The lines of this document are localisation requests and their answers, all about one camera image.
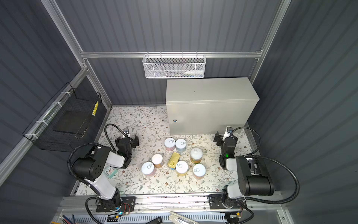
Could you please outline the orange white pull-tab can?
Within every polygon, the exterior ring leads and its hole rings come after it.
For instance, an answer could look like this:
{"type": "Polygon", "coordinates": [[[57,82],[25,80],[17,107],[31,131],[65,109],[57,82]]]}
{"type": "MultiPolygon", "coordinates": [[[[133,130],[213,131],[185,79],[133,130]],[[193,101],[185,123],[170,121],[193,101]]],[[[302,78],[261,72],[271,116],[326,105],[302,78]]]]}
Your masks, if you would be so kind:
{"type": "Polygon", "coordinates": [[[206,168],[203,164],[198,163],[193,167],[193,175],[196,179],[202,179],[206,174],[206,168]]]}

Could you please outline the green orange peach can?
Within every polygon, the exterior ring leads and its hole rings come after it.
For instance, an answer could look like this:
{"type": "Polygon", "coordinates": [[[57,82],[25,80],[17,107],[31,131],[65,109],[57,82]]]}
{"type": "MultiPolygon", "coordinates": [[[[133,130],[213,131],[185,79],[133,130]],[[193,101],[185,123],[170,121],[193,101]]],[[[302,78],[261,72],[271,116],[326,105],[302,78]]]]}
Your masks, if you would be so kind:
{"type": "Polygon", "coordinates": [[[198,164],[201,162],[203,157],[203,151],[200,148],[193,148],[190,151],[190,160],[193,164],[198,164]]]}

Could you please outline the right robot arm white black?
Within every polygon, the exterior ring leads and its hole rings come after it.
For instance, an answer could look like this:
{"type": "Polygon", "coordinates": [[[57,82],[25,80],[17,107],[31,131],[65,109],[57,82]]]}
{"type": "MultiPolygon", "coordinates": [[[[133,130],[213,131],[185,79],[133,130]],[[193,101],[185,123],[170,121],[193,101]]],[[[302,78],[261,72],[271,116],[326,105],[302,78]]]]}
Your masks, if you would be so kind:
{"type": "Polygon", "coordinates": [[[235,156],[238,138],[230,130],[224,135],[216,133],[213,140],[221,147],[221,168],[233,171],[237,180],[224,187],[221,194],[211,194],[208,201],[211,209],[239,208],[236,200],[244,202],[248,196],[272,196],[274,184],[264,159],[235,156]]]}

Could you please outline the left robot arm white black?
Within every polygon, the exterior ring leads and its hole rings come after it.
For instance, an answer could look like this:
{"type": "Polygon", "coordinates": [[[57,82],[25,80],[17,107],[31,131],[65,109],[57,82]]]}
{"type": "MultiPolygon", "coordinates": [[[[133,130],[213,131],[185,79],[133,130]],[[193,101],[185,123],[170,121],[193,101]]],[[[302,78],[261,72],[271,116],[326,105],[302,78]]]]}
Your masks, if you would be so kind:
{"type": "Polygon", "coordinates": [[[98,201],[97,211],[101,209],[119,211],[127,208],[120,197],[119,190],[109,182],[104,170],[107,165],[117,169],[128,168],[132,151],[139,146],[139,138],[136,135],[132,138],[117,138],[115,143],[117,151],[99,143],[80,145],[73,149],[67,161],[69,173],[96,193],[94,198],[98,201]],[[74,154],[87,146],[91,146],[88,153],[72,162],[74,154]]]}

